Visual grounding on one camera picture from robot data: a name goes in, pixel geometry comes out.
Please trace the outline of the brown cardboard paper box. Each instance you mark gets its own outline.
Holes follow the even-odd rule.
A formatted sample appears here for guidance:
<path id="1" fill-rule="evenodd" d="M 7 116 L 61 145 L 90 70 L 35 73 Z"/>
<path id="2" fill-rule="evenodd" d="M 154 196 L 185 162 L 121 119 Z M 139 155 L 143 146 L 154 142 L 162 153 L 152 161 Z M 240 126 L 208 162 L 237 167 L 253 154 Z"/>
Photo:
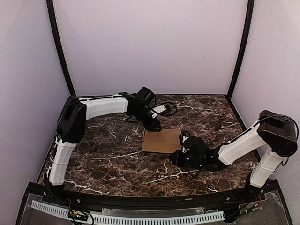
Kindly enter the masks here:
<path id="1" fill-rule="evenodd" d="M 182 150 L 179 129 L 162 129 L 160 132 L 143 132 L 142 152 L 172 154 Z"/>

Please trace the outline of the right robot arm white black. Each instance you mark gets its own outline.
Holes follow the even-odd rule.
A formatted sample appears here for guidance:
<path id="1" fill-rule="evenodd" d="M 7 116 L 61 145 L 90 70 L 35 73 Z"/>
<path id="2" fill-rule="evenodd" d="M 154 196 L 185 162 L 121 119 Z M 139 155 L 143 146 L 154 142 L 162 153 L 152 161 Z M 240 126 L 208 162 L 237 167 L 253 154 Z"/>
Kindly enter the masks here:
<path id="1" fill-rule="evenodd" d="M 277 168 L 296 153 L 299 135 L 300 129 L 294 119 L 264 110 L 250 128 L 213 150 L 202 138 L 183 131 L 179 135 L 182 149 L 176 150 L 169 159 L 174 165 L 188 170 L 218 172 L 253 150 L 267 146 L 248 178 L 250 186 L 261 188 Z"/>

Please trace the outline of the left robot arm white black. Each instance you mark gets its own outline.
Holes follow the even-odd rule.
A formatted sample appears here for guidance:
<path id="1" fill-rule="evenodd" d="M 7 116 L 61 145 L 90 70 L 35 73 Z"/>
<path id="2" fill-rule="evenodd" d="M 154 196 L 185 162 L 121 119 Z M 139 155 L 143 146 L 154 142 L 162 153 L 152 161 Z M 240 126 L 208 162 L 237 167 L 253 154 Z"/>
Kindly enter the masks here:
<path id="1" fill-rule="evenodd" d="M 136 117 L 146 130 L 160 132 L 162 128 L 157 116 L 164 112 L 166 107 L 150 106 L 155 97 L 155 94 L 145 87 L 134 94 L 119 92 L 111 96 L 93 98 L 69 96 L 57 123 L 54 155 L 47 172 L 49 182 L 54 186 L 63 185 L 72 151 L 84 138 L 86 121 L 89 119 L 113 113 L 126 113 Z"/>

